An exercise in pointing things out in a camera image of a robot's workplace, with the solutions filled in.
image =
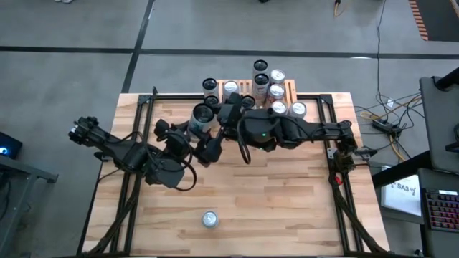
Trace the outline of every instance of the desk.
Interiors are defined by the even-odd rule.
[[[356,140],[362,145],[350,93],[332,95],[336,117],[353,123]],[[120,95],[113,135],[123,137],[131,132],[137,99],[138,94]],[[304,102],[308,108],[305,119],[319,121],[317,104]],[[164,144],[157,143],[153,134],[156,121],[163,118],[169,123],[182,123],[189,119],[197,103],[198,100],[155,101],[148,142],[163,148]],[[142,184],[131,255],[343,254],[322,143],[304,143],[295,150],[271,153],[251,148],[250,165],[242,160],[236,143],[227,141],[222,147],[219,162],[208,168],[193,160],[198,180],[191,191]],[[113,170],[112,163],[105,163],[100,176]],[[122,173],[116,173],[99,183],[83,251],[94,247],[115,219],[122,177]],[[357,216],[379,245],[388,249],[369,169],[359,166],[349,177]],[[191,181],[187,171],[180,186],[189,186]],[[205,229],[201,224],[207,210],[219,215],[216,229]],[[354,247],[347,220],[346,226]],[[121,242],[125,232],[126,225],[121,229]]]

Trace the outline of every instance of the aluminum can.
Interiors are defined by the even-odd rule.
[[[285,82],[285,73],[282,70],[274,69],[270,73],[270,83],[283,85]]]
[[[207,78],[202,82],[202,92],[204,97],[213,95],[218,97],[218,84],[215,79]]]
[[[281,115],[287,113],[287,105],[281,100],[273,102],[271,104],[271,108],[274,110],[274,112],[279,113]]]
[[[252,96],[255,98],[255,105],[257,107],[265,104],[269,86],[270,78],[267,75],[258,74],[253,77]]]
[[[282,85],[274,84],[270,86],[266,96],[266,103],[272,104],[276,100],[282,100],[285,95],[285,88]]]
[[[253,63],[253,72],[252,78],[259,74],[267,74],[268,73],[268,63],[265,60],[257,60]]]
[[[304,118],[306,115],[306,105],[302,102],[295,102],[288,108],[287,114],[294,118]]]
[[[240,93],[239,85],[235,81],[227,81],[223,85],[222,103],[230,97],[231,93]]]
[[[242,97],[242,109],[243,110],[252,109],[254,106],[255,106],[255,98],[249,95]]]
[[[213,211],[206,211],[202,215],[202,225],[208,229],[213,229],[218,226],[218,215]]]
[[[187,133],[191,142],[199,142],[199,137],[195,133],[208,133],[214,123],[214,113],[206,104],[196,105],[191,112]]]

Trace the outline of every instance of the yellow wire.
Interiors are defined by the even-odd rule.
[[[351,4],[350,1],[347,2],[346,6],[344,6],[343,10],[339,14],[338,14],[338,6],[339,6],[339,4],[335,4],[335,12],[333,13],[335,18],[340,17],[344,13],[344,11],[346,11],[346,9],[349,6],[349,4]]]
[[[397,109],[399,109],[399,108],[401,108],[401,107],[403,107],[403,106],[406,106],[406,105],[410,104],[411,102],[413,102],[413,101],[415,101],[415,100],[420,100],[420,99],[421,99],[421,97],[416,97],[415,99],[412,99],[412,100],[410,100],[410,101],[407,101],[407,102],[405,102],[405,103],[403,103],[403,104],[398,105],[398,107],[394,108],[393,110],[390,110],[390,112],[388,112],[387,114],[378,115],[378,116],[376,116],[375,118],[372,118],[372,120],[376,120],[376,119],[378,119],[378,118],[383,118],[383,117],[385,117],[385,116],[388,116],[388,114],[393,113],[395,110],[397,110]]]
[[[394,150],[395,154],[402,160],[402,161],[406,161],[406,159],[402,156],[402,154],[400,154],[400,152],[398,152],[398,150],[395,148],[395,145],[394,145],[394,139],[392,138],[392,135],[389,135],[389,139],[390,139],[390,142],[391,142],[391,146],[392,146],[392,150]]]

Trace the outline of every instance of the electronic device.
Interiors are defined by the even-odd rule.
[[[459,195],[457,191],[422,189],[425,216],[432,230],[459,233]]]
[[[13,137],[0,132],[0,155],[16,159],[22,143]]]

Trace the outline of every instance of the blue light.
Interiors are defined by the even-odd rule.
[[[0,147],[0,154],[6,155],[6,154],[8,154],[8,153],[9,153],[9,151],[8,151],[7,148],[5,148],[5,147]]]

